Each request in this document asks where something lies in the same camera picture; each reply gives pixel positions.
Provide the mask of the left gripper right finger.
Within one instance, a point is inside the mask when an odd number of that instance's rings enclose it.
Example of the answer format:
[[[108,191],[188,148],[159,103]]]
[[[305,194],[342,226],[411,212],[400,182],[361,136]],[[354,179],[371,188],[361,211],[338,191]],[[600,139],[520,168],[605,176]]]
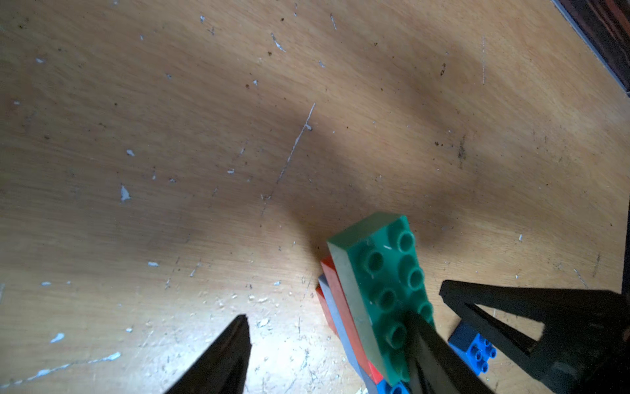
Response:
[[[410,393],[492,393],[420,314],[407,312],[405,328]]]

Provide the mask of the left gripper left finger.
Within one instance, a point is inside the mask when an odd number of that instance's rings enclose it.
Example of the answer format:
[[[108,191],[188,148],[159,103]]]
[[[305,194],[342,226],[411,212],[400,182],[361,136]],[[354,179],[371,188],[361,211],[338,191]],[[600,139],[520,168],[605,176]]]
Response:
[[[251,349],[248,319],[238,315],[167,393],[243,393]]]

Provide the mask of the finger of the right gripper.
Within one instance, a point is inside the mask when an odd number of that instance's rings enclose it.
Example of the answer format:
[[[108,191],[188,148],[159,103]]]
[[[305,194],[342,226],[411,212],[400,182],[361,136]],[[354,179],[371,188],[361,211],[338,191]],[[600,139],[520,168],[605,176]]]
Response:
[[[629,391],[629,300],[605,290],[445,280],[442,300],[554,393]]]

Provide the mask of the cyan lego brick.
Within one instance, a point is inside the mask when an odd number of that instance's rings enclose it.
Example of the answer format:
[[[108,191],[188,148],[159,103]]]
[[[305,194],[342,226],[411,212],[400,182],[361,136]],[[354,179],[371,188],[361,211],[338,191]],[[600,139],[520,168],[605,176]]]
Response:
[[[337,336],[340,339],[341,344],[344,348],[346,358],[349,361],[350,365],[353,367],[354,371],[357,373],[357,375],[361,377],[361,379],[364,381],[366,389],[363,390],[363,393],[377,393],[377,384],[373,382],[368,373],[365,372],[364,369],[359,365],[359,361],[354,354],[353,348],[349,342],[349,336],[346,332],[346,328],[344,326],[344,323],[342,322],[340,312],[336,306],[336,302],[324,274],[321,274],[318,277],[318,285],[320,285],[323,289],[323,294],[325,295],[326,302],[331,312],[331,316],[336,325],[336,330],[338,332]]]

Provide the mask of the small red lego brick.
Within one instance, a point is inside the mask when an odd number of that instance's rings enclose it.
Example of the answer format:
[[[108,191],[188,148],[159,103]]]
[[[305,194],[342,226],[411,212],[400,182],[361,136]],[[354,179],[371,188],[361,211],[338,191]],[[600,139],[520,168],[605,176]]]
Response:
[[[333,318],[331,316],[331,312],[330,312],[328,304],[326,302],[325,295],[323,294],[323,289],[322,289],[322,287],[320,285],[317,285],[316,292],[317,292],[317,295],[318,295],[319,303],[320,303],[320,305],[322,307],[322,310],[323,310],[324,317],[326,319],[326,323],[327,323],[328,327],[331,329],[331,331],[333,331],[333,333],[337,336],[338,332],[336,330],[336,325],[335,325],[334,320],[333,320]]]

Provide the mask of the green long lego brick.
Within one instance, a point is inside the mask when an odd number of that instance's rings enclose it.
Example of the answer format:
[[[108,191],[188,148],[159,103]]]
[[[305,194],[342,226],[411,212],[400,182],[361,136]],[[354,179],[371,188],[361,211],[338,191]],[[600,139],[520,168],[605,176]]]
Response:
[[[390,385],[408,382],[405,314],[434,323],[408,218],[377,212],[327,245],[367,359]]]

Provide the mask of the red long lego brick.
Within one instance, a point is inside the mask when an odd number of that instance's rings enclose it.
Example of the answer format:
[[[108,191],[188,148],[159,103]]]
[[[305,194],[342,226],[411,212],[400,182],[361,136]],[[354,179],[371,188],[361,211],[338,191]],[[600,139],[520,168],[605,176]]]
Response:
[[[336,302],[336,306],[340,312],[342,322],[344,323],[346,332],[349,336],[349,342],[359,361],[359,365],[365,372],[367,372],[375,384],[379,384],[379,382],[383,380],[383,377],[366,356],[362,343],[359,339],[357,328],[350,313],[333,258],[331,256],[326,257],[321,261],[321,266],[323,268],[323,274],[326,276],[326,280]]]

